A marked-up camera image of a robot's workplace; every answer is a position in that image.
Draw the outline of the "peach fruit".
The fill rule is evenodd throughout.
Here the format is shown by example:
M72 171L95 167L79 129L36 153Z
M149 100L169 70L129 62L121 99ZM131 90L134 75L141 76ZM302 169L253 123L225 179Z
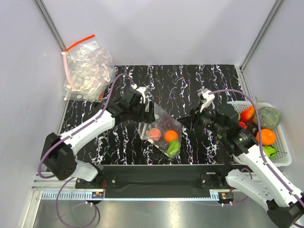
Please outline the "peach fruit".
M158 128L152 128L148 132L148 136L153 141L158 141L161 137L162 133Z

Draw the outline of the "clear spotted zip bag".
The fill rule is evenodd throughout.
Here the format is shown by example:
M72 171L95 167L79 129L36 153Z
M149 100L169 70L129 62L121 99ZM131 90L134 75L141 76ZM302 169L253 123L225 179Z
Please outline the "clear spotted zip bag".
M155 116L155 122L154 123L145 123L142 122L139 124L139 135L140 139L143 141L148 141L150 144L154 145L160 152L162 152L165 156L167 156L170 159L175 158L176 156L179 155L179 153L173 157L169 157L167 155L167 149L169 147L169 143L166 142L163 138L164 133L167 130L164 130L158 126L159 120L164 116L164 115L169 115L164 109L162 109L158 104L154 104L154 116ZM161 137L158 141L153 141L152 139L149 138L148 132L152 128L158 128L161 131ZM181 123L179 123L177 120L175 120L175 124L173 126L173 130L178 134L178 141L181 145L181 138L182 138L182 126Z

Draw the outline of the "purple grape bunch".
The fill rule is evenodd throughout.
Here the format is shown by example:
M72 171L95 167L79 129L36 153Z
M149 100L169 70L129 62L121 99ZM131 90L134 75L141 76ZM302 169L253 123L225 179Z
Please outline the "purple grape bunch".
M175 120L166 114L159 120L158 126L164 130L172 130L174 124Z

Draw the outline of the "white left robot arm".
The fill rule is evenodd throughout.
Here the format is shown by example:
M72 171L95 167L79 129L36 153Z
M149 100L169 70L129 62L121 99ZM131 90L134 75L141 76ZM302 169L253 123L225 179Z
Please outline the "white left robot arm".
M109 102L93 117L61 135L51 133L46 137L41 164L58 180L78 178L92 188L103 181L100 170L94 165L76 159L78 152L95 137L125 121L152 123L154 104L146 98L147 88L130 88L123 97Z

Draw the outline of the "dark plum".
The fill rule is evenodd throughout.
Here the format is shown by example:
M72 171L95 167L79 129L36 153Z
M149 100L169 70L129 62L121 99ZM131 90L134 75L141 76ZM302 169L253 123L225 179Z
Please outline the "dark plum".
M258 126L252 122L246 122L246 129L253 135L256 136L258 132Z

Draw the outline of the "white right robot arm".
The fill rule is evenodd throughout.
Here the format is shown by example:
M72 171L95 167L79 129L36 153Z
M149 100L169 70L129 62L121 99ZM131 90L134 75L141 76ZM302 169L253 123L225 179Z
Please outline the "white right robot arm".
M215 111L197 108L178 121L196 133L208 129L219 135L226 150L261 180L256 183L240 170L229 168L215 177L220 188L230 186L242 191L264 208L279 228L289 228L303 216L304 193L260 151L255 137L239 125L238 113L231 104L221 104Z

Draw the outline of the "green starfruit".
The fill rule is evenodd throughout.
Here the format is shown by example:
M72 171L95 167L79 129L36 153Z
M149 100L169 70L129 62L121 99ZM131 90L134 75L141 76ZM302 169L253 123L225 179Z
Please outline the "green starfruit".
M167 155L173 157L177 155L180 151L180 143L178 140L172 140L169 142L169 147L167 149Z

